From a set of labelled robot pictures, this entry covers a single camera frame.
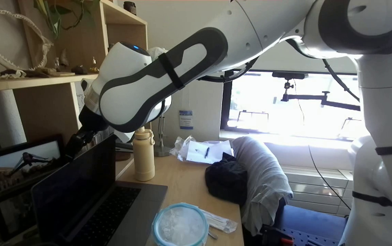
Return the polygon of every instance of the black cloth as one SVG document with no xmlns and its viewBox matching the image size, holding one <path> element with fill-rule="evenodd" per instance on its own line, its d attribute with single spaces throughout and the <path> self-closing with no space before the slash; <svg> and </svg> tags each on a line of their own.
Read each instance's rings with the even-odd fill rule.
<svg viewBox="0 0 392 246">
<path fill-rule="evenodd" d="M 224 153 L 222 157 L 205 170 L 205 184 L 211 195 L 243 206 L 248 195 L 248 172 L 234 156 Z"/>
</svg>

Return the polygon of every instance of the paper label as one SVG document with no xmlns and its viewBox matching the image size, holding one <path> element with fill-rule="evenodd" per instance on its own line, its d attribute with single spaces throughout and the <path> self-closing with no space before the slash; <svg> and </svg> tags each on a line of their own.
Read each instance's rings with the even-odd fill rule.
<svg viewBox="0 0 392 246">
<path fill-rule="evenodd" d="M 192 130 L 193 129 L 193 111 L 180 110 L 179 111 L 179 128 Z"/>
</svg>

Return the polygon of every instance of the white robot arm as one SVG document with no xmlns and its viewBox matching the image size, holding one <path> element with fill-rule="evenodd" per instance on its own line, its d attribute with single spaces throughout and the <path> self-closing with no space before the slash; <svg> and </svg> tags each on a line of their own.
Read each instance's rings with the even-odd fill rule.
<svg viewBox="0 0 392 246">
<path fill-rule="evenodd" d="M 381 158 L 356 157 L 362 147 L 354 143 L 353 159 L 365 163 L 355 165 L 341 244 L 392 245 L 392 0 L 233 0 L 153 62 L 140 48 L 118 43 L 86 93 L 73 142 L 107 125 L 131 133 L 167 110 L 170 96 L 191 81 L 251 61 L 283 40 L 308 57 L 349 56 L 356 64 L 365 124 Z"/>
</svg>

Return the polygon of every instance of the laptop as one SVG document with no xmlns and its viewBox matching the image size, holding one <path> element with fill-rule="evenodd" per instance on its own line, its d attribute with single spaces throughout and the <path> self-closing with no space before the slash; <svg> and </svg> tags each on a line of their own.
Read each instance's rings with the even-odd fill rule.
<svg viewBox="0 0 392 246">
<path fill-rule="evenodd" d="M 167 186 L 115 181 L 115 135 L 32 187 L 43 242 L 144 246 Z"/>
</svg>

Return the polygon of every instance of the beige water bottle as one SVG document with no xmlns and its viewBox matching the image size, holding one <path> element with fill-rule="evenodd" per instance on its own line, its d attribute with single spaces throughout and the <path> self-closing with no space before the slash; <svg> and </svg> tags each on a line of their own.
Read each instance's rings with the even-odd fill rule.
<svg viewBox="0 0 392 246">
<path fill-rule="evenodd" d="M 134 147 L 135 178 L 139 181 L 148 181 L 155 176 L 154 163 L 154 133 L 144 126 L 135 131 L 132 141 Z"/>
</svg>

